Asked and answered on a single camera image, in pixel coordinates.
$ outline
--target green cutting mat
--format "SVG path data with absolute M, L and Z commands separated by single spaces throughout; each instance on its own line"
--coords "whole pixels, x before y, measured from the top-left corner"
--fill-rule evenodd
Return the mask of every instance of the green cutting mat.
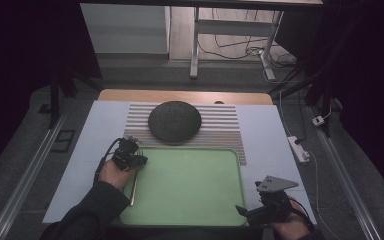
M 120 216 L 131 225 L 240 226 L 245 218 L 238 156 L 231 149 L 141 148 L 135 202 Z M 125 187 L 130 198 L 131 181 Z

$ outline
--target wooden board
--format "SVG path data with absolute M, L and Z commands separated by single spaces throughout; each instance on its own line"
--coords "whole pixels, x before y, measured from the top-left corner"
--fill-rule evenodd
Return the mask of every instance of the wooden board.
M 189 91 L 154 91 L 105 89 L 101 91 L 100 101 L 129 102 L 167 102 L 184 101 L 188 103 L 212 104 L 222 101 L 236 105 L 273 105 L 270 95 L 265 93 L 232 92 L 189 92 Z

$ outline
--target black round object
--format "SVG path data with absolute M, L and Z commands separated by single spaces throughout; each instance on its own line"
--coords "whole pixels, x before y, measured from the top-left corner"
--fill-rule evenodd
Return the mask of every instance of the black round object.
M 148 126 L 155 137 L 168 142 L 192 138 L 201 127 L 201 114 L 189 103 L 165 102 L 152 110 Z

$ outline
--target white connector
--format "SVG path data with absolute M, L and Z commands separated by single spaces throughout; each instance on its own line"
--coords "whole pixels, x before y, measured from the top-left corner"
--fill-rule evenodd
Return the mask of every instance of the white connector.
M 316 126 L 320 126 L 324 123 L 324 119 L 322 118 L 322 116 L 318 116 L 316 118 L 313 118 L 313 124 L 316 125 Z
M 295 156 L 298 158 L 300 163 L 307 163 L 310 161 L 310 154 L 307 151 L 304 151 L 301 144 L 296 144 L 296 137 L 288 137 L 289 145 L 291 145 L 291 149 L 294 152 Z

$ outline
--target table leg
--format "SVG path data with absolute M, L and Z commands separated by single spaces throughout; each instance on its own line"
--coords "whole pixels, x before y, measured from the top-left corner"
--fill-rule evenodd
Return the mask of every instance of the table leg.
M 195 8 L 195 21 L 193 31 L 193 46 L 191 57 L 190 78 L 195 79 L 198 76 L 198 29 L 199 29 L 199 8 Z
M 267 75 L 268 81 L 274 81 L 276 80 L 273 70 L 270 65 L 270 61 L 268 59 L 270 54 L 270 48 L 273 44 L 274 37 L 276 36 L 277 28 L 279 27 L 280 18 L 282 17 L 283 11 L 276 11 L 274 15 L 273 25 L 270 30 L 269 38 L 267 39 L 266 48 L 264 49 L 263 53 L 260 54 L 260 59 L 263 62 L 264 71 Z

